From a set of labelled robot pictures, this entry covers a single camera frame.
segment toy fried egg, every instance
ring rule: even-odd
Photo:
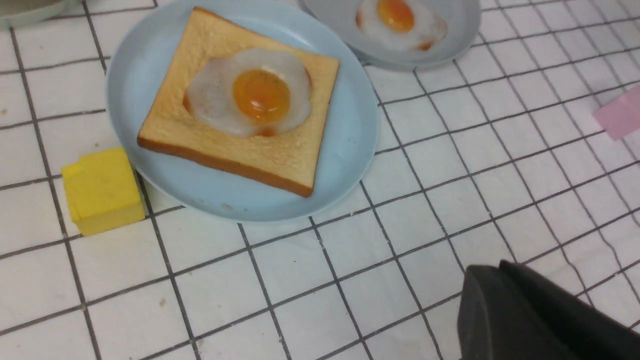
[[[356,25],[396,51],[427,51],[447,35],[447,22],[421,0],[363,0]]]
[[[310,78],[286,51],[249,49],[209,60],[183,98],[197,120],[232,136],[275,136],[311,112]]]

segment black object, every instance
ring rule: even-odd
[[[640,336],[524,265],[467,268],[463,360],[640,360]]]

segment pink object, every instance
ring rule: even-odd
[[[613,100],[593,116],[613,140],[640,129],[640,86]]]

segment plate rim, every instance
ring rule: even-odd
[[[309,6],[309,2],[311,2],[313,0],[297,0],[297,2],[299,2],[299,4],[302,5],[302,8],[305,12],[311,14],[311,16],[313,16],[313,18],[317,19],[318,21],[322,22],[322,20],[311,10],[311,6]],[[466,3],[473,3],[474,7],[476,7],[478,9],[478,11],[475,13],[474,16],[474,22],[477,24],[474,33],[479,34],[480,33],[480,26],[482,24],[482,6],[480,5],[480,0],[462,0]],[[336,31],[333,30],[333,28],[329,28],[330,30],[332,30],[334,33],[336,33],[338,36],[340,36],[339,33],[337,33]],[[411,71],[411,70],[424,70],[424,69],[432,69],[435,67],[439,67],[453,59],[456,59],[457,57],[459,57],[460,55],[464,54],[466,51],[469,50],[469,48],[471,48],[471,46],[474,44],[474,40],[475,37],[472,38],[470,41],[468,41],[467,43],[465,43],[465,46],[461,47],[460,51],[458,51],[457,53],[455,53],[452,56],[448,56],[442,60],[437,60],[437,61],[427,61],[427,62],[421,62],[421,61],[388,61],[388,60],[384,60],[384,59],[380,59],[374,55],[372,55],[371,53],[369,53],[368,51],[366,51],[365,49],[362,49],[362,47],[358,47],[354,44],[352,44],[350,41],[348,41],[347,39],[343,38],[342,36],[340,36],[340,39],[342,39],[342,41],[347,44],[349,46],[349,48],[356,54],[359,54],[362,57],[363,61],[366,61],[367,63],[371,64],[371,65],[376,65],[376,66],[380,66],[383,67],[385,69],[390,69],[390,70],[407,70],[407,71]]]
[[[257,0],[245,0],[245,1],[254,2],[254,1],[257,1]],[[172,2],[170,4],[168,4],[168,5],[165,5],[165,6],[162,6],[162,7],[158,7],[156,9],[154,9],[153,11],[151,11],[146,16],[144,16],[144,18],[139,20],[131,29],[129,29],[127,31],[127,33],[124,35],[124,37],[122,37],[122,39],[118,43],[118,46],[115,49],[115,52],[113,53],[113,55],[111,57],[111,61],[113,62],[113,60],[116,59],[116,57],[120,53],[120,50],[121,50],[123,44],[125,43],[125,41],[132,36],[132,34],[141,26],[141,24],[143,22],[149,20],[153,16],[156,16],[157,12],[169,11],[169,10],[167,10],[169,8],[178,9],[180,6],[183,6],[183,3],[186,3],[186,1],[174,1],[174,2]],[[213,11],[210,8],[207,8],[207,4],[198,3],[198,4],[194,4],[194,6],[203,7],[205,9],[207,9],[207,10]],[[376,116],[375,116],[375,119],[374,119],[375,127],[374,127],[374,136],[373,136],[373,139],[372,139],[373,146],[371,147],[370,151],[367,151],[366,158],[363,158],[364,161],[362,162],[362,164],[363,164],[364,167],[362,168],[362,173],[357,176],[358,180],[354,181],[353,184],[351,184],[349,187],[347,187],[346,191],[342,192],[341,194],[336,196],[330,202],[327,202],[323,206],[320,206],[320,207],[318,207],[316,209],[304,212],[304,213],[302,213],[300,215],[296,215],[296,216],[293,216],[293,217],[285,217],[285,218],[280,218],[280,219],[276,219],[276,220],[244,219],[244,218],[241,218],[241,217],[235,217],[234,213],[225,214],[222,211],[214,213],[214,212],[209,212],[209,211],[206,211],[204,209],[201,209],[201,208],[192,206],[190,204],[187,204],[186,202],[184,202],[184,201],[178,199],[176,196],[172,195],[168,190],[165,190],[162,186],[159,186],[157,184],[157,182],[152,177],[150,177],[144,170],[140,169],[140,167],[138,166],[136,160],[132,160],[131,158],[129,158],[129,163],[132,165],[132,167],[135,169],[135,171],[137,171],[137,173],[142,178],[144,178],[144,180],[146,180],[148,183],[150,183],[156,190],[159,190],[163,195],[173,199],[175,202],[179,203],[184,208],[192,209],[192,210],[195,210],[195,211],[197,211],[197,212],[199,212],[201,214],[206,214],[206,215],[211,216],[211,217],[223,218],[225,220],[230,220],[230,221],[233,221],[233,222],[237,222],[239,224],[242,223],[242,224],[259,224],[259,225],[277,225],[277,224],[282,224],[282,223],[285,223],[285,222],[293,222],[293,221],[299,220],[301,218],[308,218],[308,217],[311,217],[312,215],[320,213],[321,211],[324,211],[324,210],[326,210],[328,208],[333,207],[338,202],[340,202],[343,199],[345,199],[349,194],[351,194],[353,192],[353,190],[355,189],[355,187],[358,186],[362,182],[362,178],[364,177],[364,175],[366,174],[367,170],[371,166],[371,163],[373,161],[373,158],[375,156],[375,152],[376,152],[376,149],[377,149],[377,144],[378,144],[378,141],[380,139],[381,115],[380,115],[380,112],[377,110],[377,108],[378,108],[378,100],[377,100],[377,97],[376,97],[376,94],[375,94],[375,90],[373,88],[373,84],[371,83],[371,80],[369,79],[369,77],[368,77],[368,75],[367,75],[367,73],[366,73],[366,71],[364,69],[364,66],[361,64],[360,60],[355,55],[355,53],[353,52],[352,48],[350,48],[347,45],[347,43],[345,43],[345,41],[343,41],[343,39],[338,34],[336,34],[336,32],[334,30],[329,28],[327,25],[322,23],[320,20],[316,19],[314,16],[311,16],[308,13],[304,12],[302,9],[296,9],[294,6],[291,6],[291,5],[286,4],[286,3],[282,3],[281,1],[270,2],[270,4],[268,6],[290,8],[290,10],[291,9],[298,10],[300,12],[300,16],[306,18],[307,21],[315,22],[317,25],[319,25],[322,28],[324,28],[329,35],[333,36],[336,39],[338,46],[340,46],[340,44],[341,44],[341,45],[343,45],[345,47],[346,56],[352,57],[353,61],[355,61],[355,63],[358,64],[359,70],[362,71],[362,75],[364,75],[364,78],[367,79],[366,83],[362,84],[362,86],[366,87],[366,91],[367,91],[367,93],[369,93],[368,98],[370,99],[370,102],[372,104],[372,108],[376,108],[376,110],[374,111],[376,113]],[[125,152],[128,152],[127,147],[124,145],[124,142],[121,140],[121,136],[119,134],[119,131],[117,130],[118,126],[116,125],[116,122],[114,121],[113,116],[112,116],[112,112],[111,112],[111,101],[112,100],[111,100],[111,92],[109,91],[109,89],[111,88],[111,82],[112,82],[112,75],[111,75],[112,69],[113,69],[113,67],[109,67],[107,69],[107,73],[106,73],[106,81],[105,81],[106,107],[105,107],[105,109],[106,109],[107,116],[109,117],[109,123],[111,124],[111,127],[112,127],[114,133],[116,134],[116,137],[118,138],[118,141],[120,142],[120,145],[125,149]],[[147,200],[148,200],[148,202],[150,204],[151,200],[148,197],[147,189],[145,189],[145,192],[147,193]]]

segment egg white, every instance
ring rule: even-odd
[[[240,111],[233,97],[236,78],[253,69],[277,75],[291,94],[289,111],[280,120],[264,126],[256,126],[253,119]],[[240,137],[258,135],[266,129],[281,134],[302,125],[311,113],[310,93],[304,64],[286,51],[266,49],[249,49],[209,60],[187,89],[194,118],[215,130]]]
[[[447,35],[447,22],[420,0],[404,0],[413,12],[413,28],[400,33],[378,17],[378,0],[363,0],[358,8],[359,27],[369,38],[390,50],[419,50],[431,42],[433,47]]]

